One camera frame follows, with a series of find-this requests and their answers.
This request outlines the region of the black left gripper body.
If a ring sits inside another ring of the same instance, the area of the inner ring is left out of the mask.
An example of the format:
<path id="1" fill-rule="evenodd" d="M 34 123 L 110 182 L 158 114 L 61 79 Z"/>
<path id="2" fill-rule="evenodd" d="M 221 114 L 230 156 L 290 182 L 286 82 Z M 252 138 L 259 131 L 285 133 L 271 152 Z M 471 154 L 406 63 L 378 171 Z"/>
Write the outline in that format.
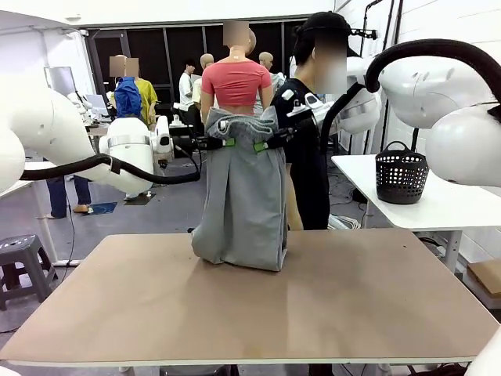
<path id="1" fill-rule="evenodd" d="M 199 136 L 195 138 L 195 145 L 200 151 L 217 150 L 225 146 L 225 140 L 210 136 Z"/>

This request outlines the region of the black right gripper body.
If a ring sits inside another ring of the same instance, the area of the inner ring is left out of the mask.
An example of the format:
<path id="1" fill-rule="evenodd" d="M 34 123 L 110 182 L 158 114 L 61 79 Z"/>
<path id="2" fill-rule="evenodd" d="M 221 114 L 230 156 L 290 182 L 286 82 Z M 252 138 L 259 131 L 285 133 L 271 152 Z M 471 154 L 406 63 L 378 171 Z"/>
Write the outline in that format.
<path id="1" fill-rule="evenodd" d="M 281 128 L 269 139 L 269 148 L 274 150 L 285 147 L 296 135 L 296 128 Z"/>

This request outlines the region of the grey training pants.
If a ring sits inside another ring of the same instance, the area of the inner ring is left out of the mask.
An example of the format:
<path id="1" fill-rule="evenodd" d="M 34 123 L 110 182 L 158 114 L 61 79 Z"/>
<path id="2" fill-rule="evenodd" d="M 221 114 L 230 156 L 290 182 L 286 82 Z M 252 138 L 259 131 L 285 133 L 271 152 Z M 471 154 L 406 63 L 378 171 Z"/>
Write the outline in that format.
<path id="1" fill-rule="evenodd" d="M 275 109 L 259 117 L 213 108 L 207 136 L 234 138 L 234 147 L 207 152 L 207 192 L 200 224 L 192 232 L 196 256 L 278 272 L 287 253 L 286 158 L 283 149 L 254 151 L 278 132 Z"/>

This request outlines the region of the person in black shirt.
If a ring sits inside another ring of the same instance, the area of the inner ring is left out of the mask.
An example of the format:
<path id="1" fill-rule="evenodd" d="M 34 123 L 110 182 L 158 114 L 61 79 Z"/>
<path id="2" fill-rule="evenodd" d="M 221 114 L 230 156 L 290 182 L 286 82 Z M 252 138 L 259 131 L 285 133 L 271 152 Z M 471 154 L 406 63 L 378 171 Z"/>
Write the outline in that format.
<path id="1" fill-rule="evenodd" d="M 294 76 L 277 90 L 295 91 L 289 101 L 305 103 L 312 94 L 338 94 L 346 84 L 348 37 L 345 18 L 333 12 L 312 14 L 296 31 Z M 291 230 L 325 230 L 330 215 L 326 154 L 316 126 L 303 128 L 284 147 L 287 167 L 287 219 Z"/>

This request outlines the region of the standing person white shirt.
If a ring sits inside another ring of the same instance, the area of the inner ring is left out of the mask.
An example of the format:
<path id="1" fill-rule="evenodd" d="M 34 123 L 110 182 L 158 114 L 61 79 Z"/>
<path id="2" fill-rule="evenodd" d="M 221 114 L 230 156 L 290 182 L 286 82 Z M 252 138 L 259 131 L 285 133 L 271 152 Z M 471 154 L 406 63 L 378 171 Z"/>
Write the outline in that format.
<path id="1" fill-rule="evenodd" d="M 188 114 L 200 103 L 200 90 L 194 85 L 192 75 L 196 70 L 196 62 L 188 58 L 183 63 L 184 70 L 178 81 L 179 104 L 182 114 Z"/>

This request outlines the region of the bald mannequin grey shirt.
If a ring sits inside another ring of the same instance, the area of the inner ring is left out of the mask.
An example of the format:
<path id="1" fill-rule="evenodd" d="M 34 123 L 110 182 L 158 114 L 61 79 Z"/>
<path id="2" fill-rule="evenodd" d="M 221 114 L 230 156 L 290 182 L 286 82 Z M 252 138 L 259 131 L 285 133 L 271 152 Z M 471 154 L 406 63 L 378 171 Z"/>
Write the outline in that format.
<path id="1" fill-rule="evenodd" d="M 259 63 L 269 71 L 273 92 L 276 92 L 285 82 L 286 76 L 282 72 L 272 73 L 273 60 L 273 55 L 270 52 L 261 52 L 259 54 Z"/>

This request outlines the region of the mannequin with yellow shirt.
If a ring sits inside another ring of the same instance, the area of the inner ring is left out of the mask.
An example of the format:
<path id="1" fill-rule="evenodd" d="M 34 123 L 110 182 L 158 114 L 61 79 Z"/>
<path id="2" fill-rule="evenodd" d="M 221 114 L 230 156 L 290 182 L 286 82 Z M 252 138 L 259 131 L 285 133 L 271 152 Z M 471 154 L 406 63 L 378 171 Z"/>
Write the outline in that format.
<path id="1" fill-rule="evenodd" d="M 149 81 L 140 77 L 138 58 L 127 58 L 125 66 L 126 73 L 134 77 L 134 83 L 139 90 L 142 103 L 141 117 L 146 125 L 152 128 L 156 123 L 157 94 L 155 89 Z"/>

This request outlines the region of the black perforated laundry basket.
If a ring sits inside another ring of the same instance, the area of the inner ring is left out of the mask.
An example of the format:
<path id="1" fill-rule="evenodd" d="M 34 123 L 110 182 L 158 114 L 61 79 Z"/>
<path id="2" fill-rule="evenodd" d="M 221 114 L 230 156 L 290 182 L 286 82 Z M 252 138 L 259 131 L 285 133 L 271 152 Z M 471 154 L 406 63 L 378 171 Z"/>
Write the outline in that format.
<path id="1" fill-rule="evenodd" d="M 375 156 L 377 197 L 390 204 L 417 203 L 429 172 L 424 155 L 393 141 Z"/>

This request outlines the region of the blue floor mat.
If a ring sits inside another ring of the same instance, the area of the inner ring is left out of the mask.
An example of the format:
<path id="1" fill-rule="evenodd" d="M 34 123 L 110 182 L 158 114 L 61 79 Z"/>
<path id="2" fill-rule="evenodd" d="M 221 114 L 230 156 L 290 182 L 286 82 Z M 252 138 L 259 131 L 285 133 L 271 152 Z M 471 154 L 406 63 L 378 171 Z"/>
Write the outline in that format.
<path id="1" fill-rule="evenodd" d="M 104 215 L 113 213 L 117 207 L 117 202 L 108 202 L 100 204 L 90 204 L 88 206 L 88 215 Z"/>

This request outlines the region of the person in blue jeans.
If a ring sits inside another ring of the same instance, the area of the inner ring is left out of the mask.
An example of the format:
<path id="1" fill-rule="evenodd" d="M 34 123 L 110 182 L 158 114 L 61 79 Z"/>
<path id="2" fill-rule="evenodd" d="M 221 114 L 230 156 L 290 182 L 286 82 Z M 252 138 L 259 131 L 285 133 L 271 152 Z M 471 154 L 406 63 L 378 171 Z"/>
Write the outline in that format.
<path id="1" fill-rule="evenodd" d="M 77 194 L 77 204 L 73 212 L 79 214 L 89 214 L 91 208 L 91 194 L 88 187 L 88 180 L 75 175 L 73 178 L 75 193 Z M 48 179 L 46 185 L 49 191 L 51 211 L 48 219 L 63 219 L 67 217 L 69 197 L 67 196 L 66 179 L 62 176 Z"/>

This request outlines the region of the grey framed board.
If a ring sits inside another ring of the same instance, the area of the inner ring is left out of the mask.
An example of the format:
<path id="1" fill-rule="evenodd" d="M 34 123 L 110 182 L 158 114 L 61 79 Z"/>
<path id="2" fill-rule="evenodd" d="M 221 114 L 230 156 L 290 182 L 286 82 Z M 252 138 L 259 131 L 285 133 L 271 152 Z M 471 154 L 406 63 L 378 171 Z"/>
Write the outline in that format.
<path id="1" fill-rule="evenodd" d="M 45 67 L 45 80 L 49 88 L 63 96 L 76 92 L 74 76 L 70 67 Z"/>

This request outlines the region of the white side table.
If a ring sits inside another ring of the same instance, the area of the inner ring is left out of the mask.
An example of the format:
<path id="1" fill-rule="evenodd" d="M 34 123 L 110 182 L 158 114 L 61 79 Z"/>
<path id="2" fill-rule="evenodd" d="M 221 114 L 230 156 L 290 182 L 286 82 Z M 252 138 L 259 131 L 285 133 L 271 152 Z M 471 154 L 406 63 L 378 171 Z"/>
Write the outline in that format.
<path id="1" fill-rule="evenodd" d="M 464 230 L 501 230 L 501 197 L 479 186 L 456 185 L 430 172 L 417 203 L 389 204 L 377 197 L 373 155 L 333 156 L 331 161 L 367 199 L 364 227 L 380 212 L 393 227 L 413 232 L 447 232 L 444 263 L 451 271 L 456 269 Z"/>

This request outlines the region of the grey plastic stool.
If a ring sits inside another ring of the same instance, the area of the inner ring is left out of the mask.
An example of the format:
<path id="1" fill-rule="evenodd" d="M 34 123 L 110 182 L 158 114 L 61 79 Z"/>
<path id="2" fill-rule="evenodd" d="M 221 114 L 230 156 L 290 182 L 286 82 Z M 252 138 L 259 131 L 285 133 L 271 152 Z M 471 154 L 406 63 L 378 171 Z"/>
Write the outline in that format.
<path id="1" fill-rule="evenodd" d="M 0 240 L 0 310 L 8 300 L 36 295 L 44 302 L 57 280 L 56 270 L 37 235 Z"/>

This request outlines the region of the brown cardboard box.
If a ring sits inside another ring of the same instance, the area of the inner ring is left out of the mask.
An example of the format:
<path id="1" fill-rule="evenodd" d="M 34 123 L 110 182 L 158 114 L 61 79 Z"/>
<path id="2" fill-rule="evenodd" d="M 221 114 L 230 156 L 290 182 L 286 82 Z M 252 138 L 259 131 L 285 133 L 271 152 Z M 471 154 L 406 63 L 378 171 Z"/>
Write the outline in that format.
<path id="1" fill-rule="evenodd" d="M 471 277 L 490 298 L 501 298 L 501 258 L 470 263 L 467 275 Z"/>

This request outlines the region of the black metal stand frame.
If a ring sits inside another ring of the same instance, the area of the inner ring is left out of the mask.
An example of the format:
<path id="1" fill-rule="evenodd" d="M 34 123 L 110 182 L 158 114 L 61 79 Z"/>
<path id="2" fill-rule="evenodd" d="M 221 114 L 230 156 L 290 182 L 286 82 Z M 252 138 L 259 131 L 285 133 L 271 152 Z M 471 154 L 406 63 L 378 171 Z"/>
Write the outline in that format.
<path id="1" fill-rule="evenodd" d="M 371 57 L 392 46 L 401 3 L 401 0 L 351 0 L 343 10 L 348 23 L 353 28 L 375 30 L 377 38 L 352 36 L 350 47 L 361 57 Z"/>

